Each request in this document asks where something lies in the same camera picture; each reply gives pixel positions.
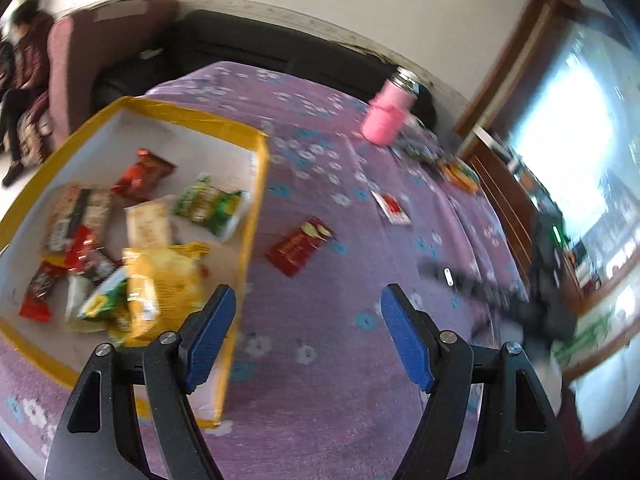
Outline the silver white snack packet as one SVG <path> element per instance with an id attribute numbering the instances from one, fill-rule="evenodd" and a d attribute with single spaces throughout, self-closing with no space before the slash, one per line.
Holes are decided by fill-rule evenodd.
<path id="1" fill-rule="evenodd" d="M 67 275 L 68 291 L 64 314 L 65 323 L 78 320 L 81 307 L 94 291 L 94 285 L 85 275 L 70 273 Z"/>

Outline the red black candy packet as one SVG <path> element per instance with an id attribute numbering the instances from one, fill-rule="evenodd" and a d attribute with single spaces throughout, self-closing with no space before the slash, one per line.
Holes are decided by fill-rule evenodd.
<path id="1" fill-rule="evenodd" d="M 52 311 L 48 304 L 48 298 L 54 286 L 65 275 L 64 266 L 57 266 L 50 261 L 43 260 L 27 286 L 18 315 L 34 322 L 50 322 Z"/>

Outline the green gold snack packet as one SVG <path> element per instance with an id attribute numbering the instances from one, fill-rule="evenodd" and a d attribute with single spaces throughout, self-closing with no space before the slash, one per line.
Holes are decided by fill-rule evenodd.
<path id="1" fill-rule="evenodd" d="M 171 214 L 206 229 L 218 242 L 232 237 L 248 204 L 246 191 L 223 191 L 209 174 L 199 174 L 176 198 Z"/>

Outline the red chips packet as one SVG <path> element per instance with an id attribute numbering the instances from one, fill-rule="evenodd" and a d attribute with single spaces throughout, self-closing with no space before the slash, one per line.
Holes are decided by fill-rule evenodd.
<path id="1" fill-rule="evenodd" d="M 310 217 L 269 248 L 266 257 L 275 268 L 292 278 L 333 237 L 333 230 L 323 221 Z"/>

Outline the silver green snack packet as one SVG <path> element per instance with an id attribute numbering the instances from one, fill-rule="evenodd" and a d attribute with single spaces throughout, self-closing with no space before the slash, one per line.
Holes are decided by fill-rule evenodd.
<path id="1" fill-rule="evenodd" d="M 130 331 L 128 283 L 123 266 L 99 284 L 75 314 L 74 322 L 83 333 L 116 330 L 126 334 Z"/>

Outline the large yellow snack bag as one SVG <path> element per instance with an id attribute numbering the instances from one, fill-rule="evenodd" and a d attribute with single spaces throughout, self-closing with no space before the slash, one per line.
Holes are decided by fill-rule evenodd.
<path id="1" fill-rule="evenodd" d="M 200 242 L 122 252 L 130 314 L 126 347 L 142 347 L 162 333 L 175 332 L 201 310 L 201 258 L 208 253 L 209 246 Z"/>

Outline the orange snack boxes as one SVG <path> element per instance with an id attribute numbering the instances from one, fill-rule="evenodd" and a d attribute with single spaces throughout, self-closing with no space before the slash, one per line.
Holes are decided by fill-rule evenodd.
<path id="1" fill-rule="evenodd" d="M 480 178 L 462 160 L 441 159 L 437 165 L 440 174 L 449 184 L 471 195 L 475 195 L 480 190 Z"/>

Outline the red white flat packet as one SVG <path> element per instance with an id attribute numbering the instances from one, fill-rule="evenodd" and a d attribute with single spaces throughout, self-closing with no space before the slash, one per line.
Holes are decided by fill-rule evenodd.
<path id="1" fill-rule="evenodd" d="M 376 191 L 371 191 L 371 195 L 390 224 L 393 226 L 410 226 L 411 219 L 393 195 Z"/>

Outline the purple floral tablecloth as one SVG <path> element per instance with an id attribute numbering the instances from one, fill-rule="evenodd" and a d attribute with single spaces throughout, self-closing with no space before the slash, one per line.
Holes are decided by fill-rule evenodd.
<path id="1" fill-rule="evenodd" d="M 422 414 L 380 311 L 398 284 L 442 330 L 496 346 L 488 307 L 421 278 L 436 260 L 521 289 L 483 195 L 429 176 L 363 139 L 366 104 L 322 84 L 221 62 L 162 84 L 149 100 L 242 122 L 268 139 L 265 191 L 238 324 L 191 403 L 228 479 L 388 479 Z M 371 191 L 411 219 L 393 226 Z M 334 232 L 292 278 L 266 252 L 310 217 Z M 1 432 L 42 462 L 73 387 L 24 358 L 1 332 Z"/>

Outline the yellow rimmed white box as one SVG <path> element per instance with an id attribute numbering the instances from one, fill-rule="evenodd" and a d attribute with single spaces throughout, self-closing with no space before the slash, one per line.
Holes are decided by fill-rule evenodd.
<path id="1" fill-rule="evenodd" d="M 66 387 L 112 340 L 148 344 L 240 294 L 265 191 L 265 133 L 123 98 L 83 124 L 1 222 L 1 331 Z"/>

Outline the brown striped snack bar packet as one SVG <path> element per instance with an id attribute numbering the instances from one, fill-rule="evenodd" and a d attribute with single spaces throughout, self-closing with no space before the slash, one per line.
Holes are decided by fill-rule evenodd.
<path id="1" fill-rule="evenodd" d="M 81 226 L 85 226 L 97 242 L 103 242 L 111 217 L 112 198 L 108 188 L 77 182 L 60 186 L 51 207 L 44 249 L 54 254 L 66 252 Z"/>

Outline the pink knitted sleeve bottle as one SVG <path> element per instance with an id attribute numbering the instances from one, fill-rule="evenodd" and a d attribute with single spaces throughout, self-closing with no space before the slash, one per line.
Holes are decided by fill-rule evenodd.
<path id="1" fill-rule="evenodd" d="M 360 127 L 363 137 L 377 146 L 390 145 L 410 115 L 420 93 L 420 79 L 411 70 L 398 67 L 369 102 Z"/>

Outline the brown red snack bag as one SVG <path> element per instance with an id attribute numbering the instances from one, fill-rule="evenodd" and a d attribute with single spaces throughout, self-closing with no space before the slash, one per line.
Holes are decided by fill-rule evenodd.
<path id="1" fill-rule="evenodd" d="M 135 203 L 151 199 L 160 180 L 170 176 L 176 166 L 147 148 L 137 150 L 137 161 L 111 186 L 111 193 Z"/>

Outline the black sofa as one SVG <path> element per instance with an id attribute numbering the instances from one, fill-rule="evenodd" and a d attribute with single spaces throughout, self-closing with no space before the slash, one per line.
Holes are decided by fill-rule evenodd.
<path id="1" fill-rule="evenodd" d="M 298 30 L 230 14 L 196 10 L 170 24 L 142 52 L 102 70 L 91 110 L 122 96 L 142 96 L 158 84 L 217 62 L 274 70 L 372 99 L 398 66 Z"/>

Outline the person in dark red coat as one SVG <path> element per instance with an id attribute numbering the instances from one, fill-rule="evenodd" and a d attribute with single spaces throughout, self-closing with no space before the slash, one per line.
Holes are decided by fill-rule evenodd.
<path id="1" fill-rule="evenodd" d="M 9 139 L 11 162 L 2 186 L 9 188 L 24 172 L 18 123 L 34 103 L 49 90 L 48 38 L 54 19 L 36 0 L 27 0 L 11 15 L 17 39 L 13 47 L 14 69 L 1 100 L 1 141 Z"/>

